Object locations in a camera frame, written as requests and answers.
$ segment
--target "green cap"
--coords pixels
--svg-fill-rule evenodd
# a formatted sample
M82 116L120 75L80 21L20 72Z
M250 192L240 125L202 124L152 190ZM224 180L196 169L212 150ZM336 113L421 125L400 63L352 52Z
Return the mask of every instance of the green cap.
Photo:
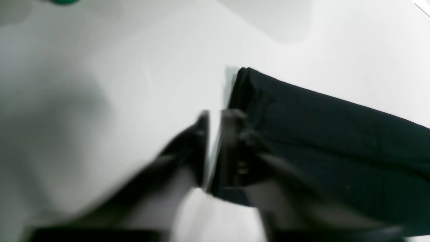
M72 4L75 3L79 0L51 0L51 2L56 3L56 4L60 4L60 5L67 5L67 4Z

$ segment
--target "black garment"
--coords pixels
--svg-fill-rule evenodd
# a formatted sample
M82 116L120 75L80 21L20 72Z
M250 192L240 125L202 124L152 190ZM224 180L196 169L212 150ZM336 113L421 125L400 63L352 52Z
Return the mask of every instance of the black garment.
M407 236L430 234L429 129L251 68L239 70L228 108L243 110L267 144L323 191L370 217L407 225Z

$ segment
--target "white surface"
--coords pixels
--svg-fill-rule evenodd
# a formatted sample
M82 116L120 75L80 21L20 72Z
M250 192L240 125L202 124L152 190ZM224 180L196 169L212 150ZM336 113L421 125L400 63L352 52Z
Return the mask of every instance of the white surface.
M76 211L143 167L242 66L430 127L429 43L410 0L0 0L0 241L41 192ZM262 240L252 210L210 204L178 240Z
M425 15L430 17L430 2L428 0L412 0L412 2L419 8Z

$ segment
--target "blurry object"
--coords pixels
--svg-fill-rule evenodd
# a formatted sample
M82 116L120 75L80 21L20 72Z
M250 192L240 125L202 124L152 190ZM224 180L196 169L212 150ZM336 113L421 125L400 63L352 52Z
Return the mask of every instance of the blurry object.
M30 241L167 241L181 200L202 185L208 134L204 112L102 205L77 219L39 226ZM326 198L263 144L239 110L222 112L220 143L209 190L217 196L220 189L243 190L260 211L269 241L402 241L401 227Z
M58 4L58 5L69 5L72 3L75 3L79 0L51 0L51 2Z
M30 241L164 241L178 206L203 182L209 117L175 137L160 155L106 202L77 218L38 225Z

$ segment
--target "dark clothing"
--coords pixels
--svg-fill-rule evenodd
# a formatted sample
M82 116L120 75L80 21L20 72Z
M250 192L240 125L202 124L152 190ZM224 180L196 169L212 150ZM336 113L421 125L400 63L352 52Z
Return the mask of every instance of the dark clothing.
M323 191L407 225L407 236L430 234L430 129L251 68L239 70L228 108Z

